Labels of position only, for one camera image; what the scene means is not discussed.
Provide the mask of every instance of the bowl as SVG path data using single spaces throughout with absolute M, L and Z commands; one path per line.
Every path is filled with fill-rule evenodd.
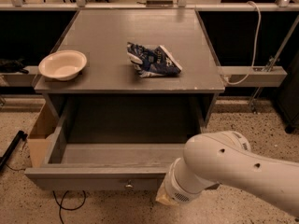
M 61 50 L 45 57 L 39 64 L 39 72 L 61 81 L 75 78 L 87 63 L 86 56 L 76 50 Z

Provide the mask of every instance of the open drawer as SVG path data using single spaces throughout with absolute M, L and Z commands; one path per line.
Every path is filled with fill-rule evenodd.
M 158 189 L 199 134 L 196 95 L 70 95 L 43 164 L 25 174 L 42 189 Z

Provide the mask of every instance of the black cabinet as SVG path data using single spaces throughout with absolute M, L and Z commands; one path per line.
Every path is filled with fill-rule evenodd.
M 299 50 L 287 72 L 287 77 L 278 89 L 276 101 L 287 122 L 285 131 L 291 133 L 296 127 L 299 127 Z

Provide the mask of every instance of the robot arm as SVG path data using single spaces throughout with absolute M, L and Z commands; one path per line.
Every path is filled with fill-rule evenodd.
M 188 140 L 157 201 L 188 203 L 215 184 L 242 189 L 299 217 L 299 164 L 252 154 L 248 140 L 237 132 L 198 134 Z

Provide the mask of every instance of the speckled floor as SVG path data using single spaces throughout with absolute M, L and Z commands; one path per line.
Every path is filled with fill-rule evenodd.
M 30 132 L 41 99 L 7 99 L 0 110 L 0 152 L 4 153 L 18 130 Z M 219 100 L 208 132 L 234 130 L 250 141 L 252 152 L 266 157 L 299 162 L 299 132 L 284 132 L 285 124 L 268 101 L 257 104 L 257 115 L 245 100 Z M 29 149 L 20 142 L 7 163 L 14 169 L 31 165 Z M 61 200 L 64 192 L 57 192 Z M 245 191 L 220 186 L 205 190 L 196 201 L 180 207 L 155 202 L 154 191 L 87 191 L 85 204 L 76 211 L 62 211 L 64 223 L 296 223 L 294 217 Z M 0 223 L 61 223 L 52 192 L 39 189 L 24 171 L 7 167 L 0 174 Z M 64 206 L 81 204 L 83 194 L 70 191 Z

